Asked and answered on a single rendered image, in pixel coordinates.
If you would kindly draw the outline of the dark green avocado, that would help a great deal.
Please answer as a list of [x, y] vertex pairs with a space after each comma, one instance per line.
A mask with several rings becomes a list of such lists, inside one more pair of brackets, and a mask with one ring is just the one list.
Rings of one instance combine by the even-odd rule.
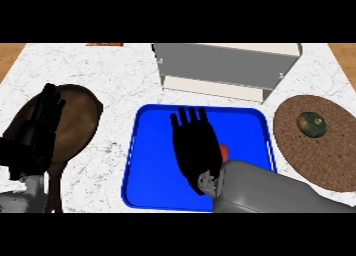
[[328, 130], [325, 118], [315, 112], [300, 114], [297, 125], [303, 134], [310, 138], [322, 137]]

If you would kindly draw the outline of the grey and cream tiered shelf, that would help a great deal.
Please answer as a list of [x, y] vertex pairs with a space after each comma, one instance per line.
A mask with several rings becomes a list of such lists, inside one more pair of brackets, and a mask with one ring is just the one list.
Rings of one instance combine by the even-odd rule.
[[165, 89], [264, 102], [301, 55], [300, 43], [154, 43]]

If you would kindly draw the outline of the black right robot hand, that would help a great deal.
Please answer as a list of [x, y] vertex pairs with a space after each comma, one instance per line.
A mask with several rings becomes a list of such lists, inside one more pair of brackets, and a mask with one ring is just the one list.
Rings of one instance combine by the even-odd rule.
[[213, 186], [199, 188], [204, 178], [217, 179], [223, 164], [220, 143], [204, 108], [179, 108], [170, 115], [174, 154], [180, 172], [199, 196], [213, 191]]

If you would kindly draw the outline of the blue plastic tray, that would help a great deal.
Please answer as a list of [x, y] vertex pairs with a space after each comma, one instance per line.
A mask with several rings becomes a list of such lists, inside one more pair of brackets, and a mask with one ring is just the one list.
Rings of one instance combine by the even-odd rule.
[[[213, 201], [195, 193], [177, 166], [170, 115], [179, 109], [177, 105], [148, 104], [137, 111], [123, 201], [131, 208], [210, 212]], [[254, 108], [208, 106], [205, 111], [227, 158], [276, 171], [264, 114]]]

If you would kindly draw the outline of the brown wooden paddle board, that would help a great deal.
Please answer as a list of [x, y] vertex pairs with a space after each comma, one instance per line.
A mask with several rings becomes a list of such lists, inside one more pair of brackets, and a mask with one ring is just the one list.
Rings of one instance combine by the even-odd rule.
[[[47, 201], [43, 213], [62, 211], [61, 180], [69, 160], [87, 147], [99, 126], [103, 104], [93, 92], [80, 85], [56, 86], [61, 98], [66, 101], [56, 130], [52, 164], [44, 172], [44, 193]], [[3, 138], [15, 139], [21, 124], [31, 119], [40, 94], [21, 108], [4, 131]]]

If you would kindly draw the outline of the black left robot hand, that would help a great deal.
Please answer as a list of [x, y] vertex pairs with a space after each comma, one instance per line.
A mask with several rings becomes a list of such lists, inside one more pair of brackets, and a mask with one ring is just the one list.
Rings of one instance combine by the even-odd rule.
[[9, 168], [12, 181], [43, 175], [50, 167], [65, 103], [56, 86], [47, 83], [31, 119], [21, 124], [15, 139], [0, 137], [0, 166]]

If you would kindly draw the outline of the round brown cork placemat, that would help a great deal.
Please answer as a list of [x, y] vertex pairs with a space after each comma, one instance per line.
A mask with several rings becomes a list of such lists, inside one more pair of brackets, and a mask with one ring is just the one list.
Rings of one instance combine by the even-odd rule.
[[[319, 114], [326, 132], [310, 138], [298, 128], [298, 116]], [[331, 100], [312, 95], [291, 97], [273, 119], [273, 134], [284, 157], [300, 175], [319, 187], [356, 191], [356, 117]]]

